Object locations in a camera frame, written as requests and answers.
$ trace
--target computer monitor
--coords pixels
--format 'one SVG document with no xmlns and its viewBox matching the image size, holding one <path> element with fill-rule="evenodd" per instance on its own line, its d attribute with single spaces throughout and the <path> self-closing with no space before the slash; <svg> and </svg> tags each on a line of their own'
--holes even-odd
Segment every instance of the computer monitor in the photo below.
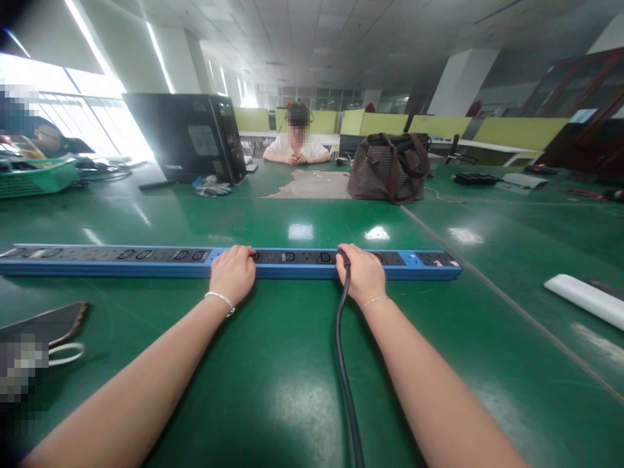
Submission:
<svg viewBox="0 0 624 468">
<path fill-rule="evenodd" d="M 338 156 L 344 157 L 348 155 L 353 159 L 358 150 L 358 146 L 365 139 L 362 135 L 340 135 L 340 146 L 338 147 Z"/>
<path fill-rule="evenodd" d="M 247 177 L 232 100 L 212 94 L 124 94 L 123 100 L 167 180 Z"/>
</svg>

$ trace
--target smartphone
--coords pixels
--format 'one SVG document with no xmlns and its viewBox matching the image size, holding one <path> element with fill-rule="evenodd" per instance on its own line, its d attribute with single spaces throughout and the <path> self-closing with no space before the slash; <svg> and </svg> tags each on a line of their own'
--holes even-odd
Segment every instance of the smartphone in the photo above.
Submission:
<svg viewBox="0 0 624 468">
<path fill-rule="evenodd" d="M 74 302 L 2 327 L 0 343 L 18 343 L 19 335 L 29 333 L 35 336 L 37 343 L 48 343 L 50 348 L 62 345 L 78 334 L 88 310 L 88 302 Z"/>
</svg>

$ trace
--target silver bracelet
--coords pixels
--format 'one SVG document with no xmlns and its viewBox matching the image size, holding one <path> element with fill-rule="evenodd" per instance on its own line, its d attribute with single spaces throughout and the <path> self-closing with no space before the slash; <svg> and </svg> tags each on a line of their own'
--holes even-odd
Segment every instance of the silver bracelet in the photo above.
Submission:
<svg viewBox="0 0 624 468">
<path fill-rule="evenodd" d="M 364 304 L 362 306 L 362 309 L 364 309 L 365 307 L 371 305 L 373 302 L 379 302 L 380 300 L 386 300 L 386 299 L 390 299 L 390 298 L 388 296 L 381 296 L 381 297 L 378 297 L 378 298 L 375 298 L 375 299 L 371 299 L 366 304 Z"/>
<path fill-rule="evenodd" d="M 204 297 L 205 297 L 205 298 L 207 298 L 208 296 L 217 296 L 218 298 L 221 298 L 221 299 L 223 299 L 223 300 L 226 302 L 226 304 L 227 304 L 227 305 L 229 306 L 229 308 L 231 309 L 231 310 L 229 311 L 229 314 L 227 314 L 227 315 L 226 315 L 226 318 L 228 318 L 228 317 L 230 317 L 232 314 L 234 314 L 234 311 L 235 311 L 236 309 L 234 308 L 234 306 L 232 305 L 231 301 L 230 301 L 228 298 L 226 298 L 225 296 L 222 296 L 222 295 L 221 295 L 221 294 L 219 294 L 218 292 L 216 292 L 216 293 L 215 293 L 215 292 L 212 292 L 212 291 L 207 292 L 207 293 L 204 295 Z"/>
</svg>

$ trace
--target green table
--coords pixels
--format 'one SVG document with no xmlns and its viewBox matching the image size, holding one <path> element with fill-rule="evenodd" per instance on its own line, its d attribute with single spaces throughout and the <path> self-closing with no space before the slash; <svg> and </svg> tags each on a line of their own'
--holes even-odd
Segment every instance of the green table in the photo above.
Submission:
<svg viewBox="0 0 624 468">
<path fill-rule="evenodd" d="M 452 282 L 389 283 L 388 293 L 459 372 L 536 467 L 621 466 L 623 334 L 543 288 L 555 274 L 624 289 L 624 206 L 460 187 L 466 167 L 438 168 L 444 199 L 402 209 L 379 201 L 258 198 L 292 168 L 260 163 L 223 198 L 188 185 L 141 194 L 154 166 L 130 178 L 0 202 L 0 248 L 14 242 L 451 250 Z M 330 163 L 308 170 L 336 170 Z M 513 168 L 472 168 L 477 172 Z M 50 370 L 17 414 L 29 450 L 182 317 L 200 279 L 0 278 L 10 324 L 77 300 L 92 309 L 77 363 Z M 349 466 L 348 423 L 335 363 L 334 281 L 259 280 L 218 332 L 148 466 Z M 371 333 L 349 305 L 343 346 L 369 467 L 424 465 Z"/>
</svg>

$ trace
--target blue power strip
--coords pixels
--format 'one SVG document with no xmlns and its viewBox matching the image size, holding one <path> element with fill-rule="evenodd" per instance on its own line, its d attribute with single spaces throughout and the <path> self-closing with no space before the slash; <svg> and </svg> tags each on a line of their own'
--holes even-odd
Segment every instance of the blue power strip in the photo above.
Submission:
<svg viewBox="0 0 624 468">
<path fill-rule="evenodd" d="M 222 247 L 84 246 L 15 244 L 0 254 L 4 276 L 108 276 L 126 278 L 210 278 Z M 258 278 L 338 278 L 336 250 L 258 248 Z M 461 266 L 441 250 L 371 250 L 388 280 L 450 281 Z"/>
</svg>

